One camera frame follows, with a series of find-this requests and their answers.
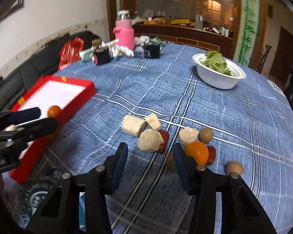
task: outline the white bowl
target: white bowl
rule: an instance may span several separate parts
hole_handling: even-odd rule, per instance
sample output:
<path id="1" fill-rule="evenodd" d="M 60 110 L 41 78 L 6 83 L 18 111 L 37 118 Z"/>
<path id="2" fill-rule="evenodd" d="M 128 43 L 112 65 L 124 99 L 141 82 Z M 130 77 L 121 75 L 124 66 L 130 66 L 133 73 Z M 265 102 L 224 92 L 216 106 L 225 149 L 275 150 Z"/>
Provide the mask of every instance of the white bowl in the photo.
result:
<path id="1" fill-rule="evenodd" d="M 227 68 L 231 72 L 231 76 L 224 75 L 215 70 L 212 70 L 202 64 L 206 59 L 205 54 L 195 54 L 192 56 L 193 61 L 197 66 L 197 73 L 205 83 L 222 90 L 228 90 L 236 86 L 243 78 L 246 78 L 244 71 L 232 61 L 226 59 Z"/>

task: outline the lettuce leaf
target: lettuce leaf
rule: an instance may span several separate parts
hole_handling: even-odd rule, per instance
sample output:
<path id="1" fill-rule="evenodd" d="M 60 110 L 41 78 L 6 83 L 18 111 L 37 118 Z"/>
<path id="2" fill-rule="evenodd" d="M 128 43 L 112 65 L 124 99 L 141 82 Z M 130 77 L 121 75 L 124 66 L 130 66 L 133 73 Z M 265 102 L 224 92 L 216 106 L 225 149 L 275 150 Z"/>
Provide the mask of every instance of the lettuce leaf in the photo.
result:
<path id="1" fill-rule="evenodd" d="M 219 73 L 231 76 L 231 72 L 227 68 L 226 60 L 221 53 L 216 51 L 207 51 L 205 56 L 207 58 L 202 62 L 203 65 Z"/>

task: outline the screw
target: screw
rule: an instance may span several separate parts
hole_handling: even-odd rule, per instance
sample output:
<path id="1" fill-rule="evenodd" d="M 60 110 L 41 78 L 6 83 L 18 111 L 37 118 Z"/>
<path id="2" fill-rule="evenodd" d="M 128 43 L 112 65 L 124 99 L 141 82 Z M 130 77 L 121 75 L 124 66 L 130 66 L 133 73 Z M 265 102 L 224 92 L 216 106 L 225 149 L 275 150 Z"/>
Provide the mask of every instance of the screw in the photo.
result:
<path id="1" fill-rule="evenodd" d="M 63 173 L 62 178 L 63 179 L 68 179 L 71 175 L 69 173 Z"/>
<path id="2" fill-rule="evenodd" d="M 11 146 L 11 145 L 13 145 L 14 144 L 14 141 L 10 141 L 10 142 L 7 142 L 6 144 L 5 144 L 5 146 L 6 147 L 9 147 L 9 146 Z"/>
<path id="3" fill-rule="evenodd" d="M 239 178 L 240 175 L 237 173 L 230 173 L 230 176 L 234 179 L 237 179 L 237 178 Z"/>
<path id="4" fill-rule="evenodd" d="M 98 166 L 96 167 L 96 171 L 97 171 L 97 172 L 103 172 L 104 170 L 105 170 L 104 165 L 98 165 Z"/>
<path id="5" fill-rule="evenodd" d="M 204 165 L 198 165 L 197 170 L 203 172 L 203 171 L 205 171 L 205 166 Z"/>

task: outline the orange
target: orange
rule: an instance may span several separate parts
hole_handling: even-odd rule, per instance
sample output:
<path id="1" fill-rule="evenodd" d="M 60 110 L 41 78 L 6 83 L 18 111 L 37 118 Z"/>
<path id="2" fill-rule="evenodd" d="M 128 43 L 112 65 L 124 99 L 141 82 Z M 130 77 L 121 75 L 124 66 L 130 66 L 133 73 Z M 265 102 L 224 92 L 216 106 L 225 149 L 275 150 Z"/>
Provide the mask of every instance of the orange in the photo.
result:
<path id="1" fill-rule="evenodd" d="M 47 116 L 48 117 L 56 117 L 59 112 L 62 111 L 61 107 L 57 106 L 57 105 L 52 105 L 47 112 Z"/>
<path id="2" fill-rule="evenodd" d="M 207 146 L 199 141 L 189 143 L 185 149 L 186 155 L 194 158 L 198 165 L 205 165 L 208 162 Z"/>

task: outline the black couch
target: black couch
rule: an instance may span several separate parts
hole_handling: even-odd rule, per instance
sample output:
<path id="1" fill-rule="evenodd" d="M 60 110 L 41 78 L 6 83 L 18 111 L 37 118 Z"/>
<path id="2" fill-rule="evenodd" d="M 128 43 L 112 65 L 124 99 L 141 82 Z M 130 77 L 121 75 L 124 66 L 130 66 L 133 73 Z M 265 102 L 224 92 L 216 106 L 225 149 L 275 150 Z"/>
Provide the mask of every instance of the black couch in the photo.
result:
<path id="1" fill-rule="evenodd" d="M 99 38 L 92 32 L 84 31 L 74 35 L 67 34 L 50 42 L 46 48 L 30 57 L 0 83 L 0 111 L 10 109 L 41 76 L 56 72 L 60 62 L 60 50 L 67 41 L 77 36 L 85 41 L 84 49 L 90 48 L 92 40 Z"/>

